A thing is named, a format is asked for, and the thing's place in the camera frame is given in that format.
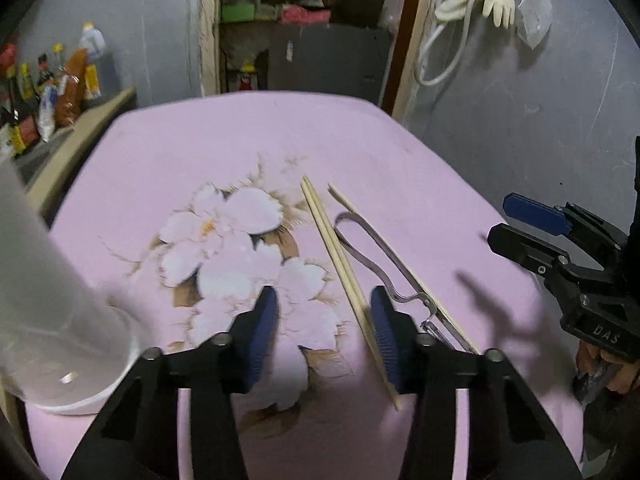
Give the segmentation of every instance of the pink tablecloth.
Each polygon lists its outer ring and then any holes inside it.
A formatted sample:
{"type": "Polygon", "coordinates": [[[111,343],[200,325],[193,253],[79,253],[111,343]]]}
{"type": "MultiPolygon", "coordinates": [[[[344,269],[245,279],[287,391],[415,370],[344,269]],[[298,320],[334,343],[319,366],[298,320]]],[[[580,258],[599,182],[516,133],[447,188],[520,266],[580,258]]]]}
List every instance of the pink tablecloth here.
{"type": "MultiPolygon", "coordinates": [[[[126,114],[82,169],[52,234],[167,351],[224,330],[262,284],[274,285],[274,355],[255,391],[234,399],[250,477],[396,478],[410,402],[399,413],[389,402],[306,210],[303,174],[329,216],[340,211],[331,182],[481,349],[508,354],[577,457],[582,413],[559,312],[530,274],[488,249],[498,212],[371,104],[245,92],[126,114]]],[[[353,265],[368,295],[376,277],[353,265]]],[[[418,304],[402,310],[425,317],[418,304]]],[[[57,479],[92,418],[29,406],[28,417],[40,465],[57,479]]]]}

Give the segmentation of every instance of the screw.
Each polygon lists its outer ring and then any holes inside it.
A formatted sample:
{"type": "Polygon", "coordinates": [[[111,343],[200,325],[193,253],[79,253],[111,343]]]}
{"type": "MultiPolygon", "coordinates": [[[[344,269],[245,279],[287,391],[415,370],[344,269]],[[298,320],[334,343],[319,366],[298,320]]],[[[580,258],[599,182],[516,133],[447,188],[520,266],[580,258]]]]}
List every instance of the screw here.
{"type": "Polygon", "coordinates": [[[484,355],[486,355],[489,361],[493,361],[494,363],[499,363],[504,360],[504,354],[495,348],[489,348],[484,355]]]}
{"type": "Polygon", "coordinates": [[[211,338],[211,342],[215,346],[227,346],[230,345],[232,341],[233,338],[229,332],[220,332],[211,338]]]}
{"type": "Polygon", "coordinates": [[[419,333],[415,337],[415,342],[420,346],[433,346],[438,342],[438,340],[431,334],[419,333]]]}
{"type": "Polygon", "coordinates": [[[158,359],[162,355],[162,350],[157,346],[152,346],[151,348],[147,348],[144,352],[142,352],[142,357],[147,361],[153,361],[154,359],[158,359]]]}

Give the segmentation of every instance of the white hose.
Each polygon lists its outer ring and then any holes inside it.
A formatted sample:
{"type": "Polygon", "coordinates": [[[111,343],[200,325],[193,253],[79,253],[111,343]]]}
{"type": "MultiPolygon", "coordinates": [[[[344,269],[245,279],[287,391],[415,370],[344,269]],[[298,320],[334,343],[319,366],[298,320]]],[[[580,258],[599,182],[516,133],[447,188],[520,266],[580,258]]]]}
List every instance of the white hose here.
{"type": "Polygon", "coordinates": [[[439,35],[442,33],[447,24],[439,24],[430,35],[429,39],[420,46],[420,50],[418,51],[418,59],[415,61],[414,65],[414,77],[419,84],[423,86],[435,86],[446,79],[458,66],[458,63],[462,58],[462,52],[464,51],[466,46],[466,37],[469,33],[469,22],[471,21],[471,11],[473,10],[475,2],[476,0],[469,0],[466,3],[465,19],[462,22],[462,36],[460,37],[460,45],[458,46],[458,51],[451,60],[451,63],[449,63],[449,66],[447,66],[439,76],[436,76],[433,79],[424,79],[422,74],[426,69],[426,57],[431,49],[431,45],[438,39],[439,35]]]}

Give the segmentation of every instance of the chopstick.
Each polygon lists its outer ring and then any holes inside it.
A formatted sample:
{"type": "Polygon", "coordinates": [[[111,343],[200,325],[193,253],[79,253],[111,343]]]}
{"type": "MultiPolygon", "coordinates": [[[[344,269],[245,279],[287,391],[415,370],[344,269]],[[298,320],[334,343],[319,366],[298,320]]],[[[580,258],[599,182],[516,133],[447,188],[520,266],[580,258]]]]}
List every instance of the chopstick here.
{"type": "MultiPolygon", "coordinates": [[[[333,196],[347,211],[354,213],[356,215],[362,216],[360,213],[358,213],[358,211],[356,210],[356,208],[353,206],[353,204],[351,202],[349,202],[349,200],[347,199],[347,197],[345,197],[340,191],[338,191],[337,188],[335,188],[334,186],[332,186],[332,184],[329,184],[329,193],[331,194],[331,196],[333,196]]],[[[385,244],[389,245],[388,243],[386,243],[386,240],[380,236],[380,238],[382,238],[382,240],[385,242],[385,244]]],[[[430,298],[433,300],[433,303],[436,305],[437,309],[438,309],[438,313],[436,314],[436,317],[445,325],[450,325],[451,327],[453,327],[455,330],[458,331],[458,333],[465,339],[466,343],[469,345],[469,347],[471,349],[473,349],[476,354],[479,354],[480,351],[478,349],[478,346],[476,346],[471,339],[469,339],[469,337],[466,335],[465,331],[462,330],[462,327],[451,317],[451,314],[449,314],[449,312],[447,311],[446,308],[444,308],[443,304],[441,304],[437,298],[431,293],[431,291],[427,288],[427,286],[424,284],[424,282],[418,278],[418,276],[416,276],[416,274],[407,266],[406,263],[402,262],[402,264],[406,267],[406,270],[409,271],[409,273],[414,277],[414,280],[422,287],[422,290],[424,290],[429,296],[430,298]]]]}
{"type": "Polygon", "coordinates": [[[316,226],[320,231],[322,241],[326,246],[331,261],[334,263],[335,270],[338,273],[338,277],[340,277],[340,282],[342,283],[349,303],[351,304],[356,320],[360,325],[362,335],[364,336],[364,339],[369,346],[369,350],[373,355],[376,367],[382,375],[382,380],[385,383],[386,389],[391,396],[391,400],[396,407],[396,410],[399,411],[402,408],[400,397],[394,386],[386,380],[385,364],[376,343],[376,337],[370,320],[369,305],[365,300],[362,288],[356,280],[351,264],[347,260],[347,256],[344,253],[341,243],[338,241],[338,237],[334,232],[333,223],[329,221],[316,190],[306,176],[302,179],[301,187],[302,193],[305,195],[306,202],[311,210],[311,215],[313,216],[316,226]]]}

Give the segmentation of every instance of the rubber glove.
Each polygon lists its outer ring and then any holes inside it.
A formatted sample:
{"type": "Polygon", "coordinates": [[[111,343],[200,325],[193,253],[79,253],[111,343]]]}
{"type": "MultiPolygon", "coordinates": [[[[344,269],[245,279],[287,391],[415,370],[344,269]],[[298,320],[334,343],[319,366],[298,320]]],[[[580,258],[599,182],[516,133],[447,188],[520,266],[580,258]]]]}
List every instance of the rubber glove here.
{"type": "Polygon", "coordinates": [[[439,22],[455,22],[465,17],[466,3],[469,0],[444,0],[436,9],[439,22]]]}
{"type": "Polygon", "coordinates": [[[502,26],[508,28],[509,25],[513,25],[515,19],[516,2],[515,0],[484,0],[482,15],[488,18],[492,11],[494,25],[500,27],[500,22],[502,22],[502,26]]]}

